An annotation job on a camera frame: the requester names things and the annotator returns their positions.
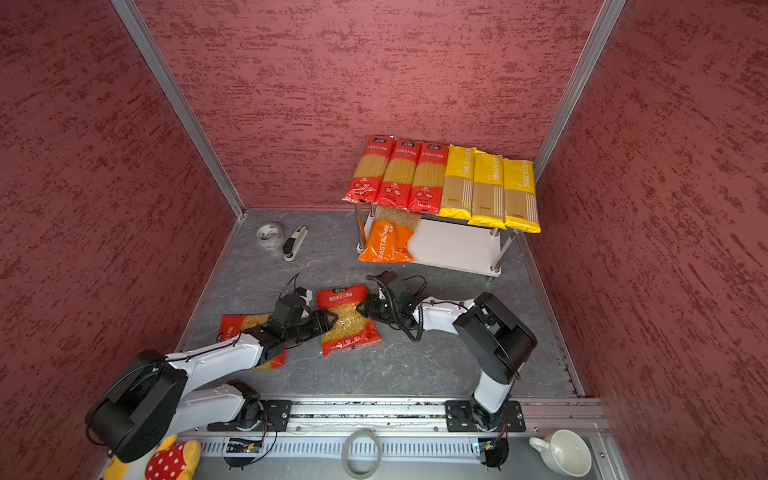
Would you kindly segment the red fusilli bag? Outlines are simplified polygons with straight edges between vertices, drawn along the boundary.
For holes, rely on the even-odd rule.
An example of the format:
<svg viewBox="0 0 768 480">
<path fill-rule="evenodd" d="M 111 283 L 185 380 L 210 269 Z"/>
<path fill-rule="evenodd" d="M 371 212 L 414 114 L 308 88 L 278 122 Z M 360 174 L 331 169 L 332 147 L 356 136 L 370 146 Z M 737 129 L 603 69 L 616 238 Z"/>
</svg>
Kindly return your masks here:
<svg viewBox="0 0 768 480">
<path fill-rule="evenodd" d="M 234 339 L 241 331 L 265 324 L 269 319 L 269 314 L 256 315 L 230 315 L 224 314 L 221 318 L 221 324 L 216 336 L 216 342 L 222 342 Z M 268 362 L 254 367 L 254 370 L 276 370 L 281 368 L 287 358 L 287 351 L 282 351 L 278 356 Z"/>
<path fill-rule="evenodd" d="M 322 335 L 322 355 L 379 342 L 381 336 L 374 322 L 357 311 L 368 289 L 364 284 L 337 287 L 317 292 L 317 306 L 335 314 L 332 329 Z"/>
</svg>

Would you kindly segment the orange macaroni bag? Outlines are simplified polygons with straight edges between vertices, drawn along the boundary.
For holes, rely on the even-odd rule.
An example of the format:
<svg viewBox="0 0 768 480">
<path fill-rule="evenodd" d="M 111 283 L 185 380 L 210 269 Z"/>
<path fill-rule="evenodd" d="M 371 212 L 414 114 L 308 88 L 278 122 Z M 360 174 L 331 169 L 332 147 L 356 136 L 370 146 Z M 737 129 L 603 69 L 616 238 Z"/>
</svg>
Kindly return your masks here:
<svg viewBox="0 0 768 480">
<path fill-rule="evenodd" d="M 367 241 L 358 259 L 367 263 L 410 263 L 408 243 L 422 216 L 398 208 L 377 206 Z"/>
</svg>

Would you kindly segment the red spaghetti bag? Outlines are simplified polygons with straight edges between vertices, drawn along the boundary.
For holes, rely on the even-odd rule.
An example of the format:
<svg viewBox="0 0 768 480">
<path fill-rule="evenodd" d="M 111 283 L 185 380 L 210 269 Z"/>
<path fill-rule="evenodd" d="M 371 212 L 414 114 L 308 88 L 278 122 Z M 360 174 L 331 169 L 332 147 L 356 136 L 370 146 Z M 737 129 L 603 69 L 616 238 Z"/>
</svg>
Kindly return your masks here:
<svg viewBox="0 0 768 480">
<path fill-rule="evenodd" d="M 396 140 L 391 136 L 374 135 L 368 140 L 348 189 L 342 197 L 344 202 L 374 202 L 395 144 Z"/>
<path fill-rule="evenodd" d="M 424 143 L 417 160 L 407 210 L 437 215 L 440 210 L 449 146 Z"/>
<path fill-rule="evenodd" d="M 407 139 L 397 140 L 381 180 L 374 203 L 408 210 L 417 161 L 423 144 Z"/>
</svg>

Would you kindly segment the yellow spaghetti bag crosswise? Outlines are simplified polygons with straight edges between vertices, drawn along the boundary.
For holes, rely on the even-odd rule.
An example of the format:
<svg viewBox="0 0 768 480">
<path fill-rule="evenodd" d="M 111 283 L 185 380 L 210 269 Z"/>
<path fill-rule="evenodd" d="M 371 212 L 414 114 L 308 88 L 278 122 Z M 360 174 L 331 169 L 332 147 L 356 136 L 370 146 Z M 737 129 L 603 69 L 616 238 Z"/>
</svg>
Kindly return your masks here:
<svg viewBox="0 0 768 480">
<path fill-rule="evenodd" d="M 475 152 L 475 148 L 449 146 L 439 217 L 470 220 Z"/>
</svg>

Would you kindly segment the yellow spaghetti bag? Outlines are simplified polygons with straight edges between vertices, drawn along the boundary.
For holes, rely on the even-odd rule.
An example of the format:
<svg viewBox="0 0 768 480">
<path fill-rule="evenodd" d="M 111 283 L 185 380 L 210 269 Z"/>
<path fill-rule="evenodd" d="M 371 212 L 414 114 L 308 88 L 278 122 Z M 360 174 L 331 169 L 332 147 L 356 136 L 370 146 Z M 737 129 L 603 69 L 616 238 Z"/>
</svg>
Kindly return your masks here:
<svg viewBox="0 0 768 480">
<path fill-rule="evenodd" d="M 533 163 L 504 158 L 502 166 L 505 226 L 540 233 Z"/>
<path fill-rule="evenodd" d="M 475 152 L 470 225 L 506 229 L 502 163 L 502 156 Z"/>
</svg>

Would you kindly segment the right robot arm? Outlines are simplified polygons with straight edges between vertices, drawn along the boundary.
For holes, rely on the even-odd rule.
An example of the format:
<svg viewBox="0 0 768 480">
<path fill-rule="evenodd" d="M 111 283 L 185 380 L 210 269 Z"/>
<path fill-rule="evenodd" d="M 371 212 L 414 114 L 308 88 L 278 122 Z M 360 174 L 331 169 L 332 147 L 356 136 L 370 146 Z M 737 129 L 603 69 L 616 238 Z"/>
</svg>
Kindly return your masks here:
<svg viewBox="0 0 768 480">
<path fill-rule="evenodd" d="M 368 275 L 366 280 L 376 291 L 356 307 L 362 316 L 403 332 L 413 343 L 427 331 L 462 340 L 481 370 L 464 403 L 466 416 L 478 431 L 504 430 L 511 390 L 538 344 L 533 331 L 489 292 L 470 300 L 445 300 L 425 296 L 422 289 L 411 291 L 393 271 Z"/>
</svg>

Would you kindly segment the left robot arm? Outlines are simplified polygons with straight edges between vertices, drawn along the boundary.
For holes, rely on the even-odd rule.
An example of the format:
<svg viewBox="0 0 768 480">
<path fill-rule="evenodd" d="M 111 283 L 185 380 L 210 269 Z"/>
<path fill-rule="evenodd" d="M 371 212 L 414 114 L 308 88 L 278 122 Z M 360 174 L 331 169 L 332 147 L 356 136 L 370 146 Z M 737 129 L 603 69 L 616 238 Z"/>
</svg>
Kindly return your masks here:
<svg viewBox="0 0 768 480">
<path fill-rule="evenodd" d="M 286 348 L 329 332 L 338 316 L 313 310 L 298 294 L 279 298 L 262 324 L 233 339 L 187 352 L 139 353 L 85 417 L 86 436 L 131 463 L 162 440 L 216 425 L 250 431 L 269 426 L 259 393 L 240 380 L 214 388 L 212 382 L 264 365 Z"/>
</svg>

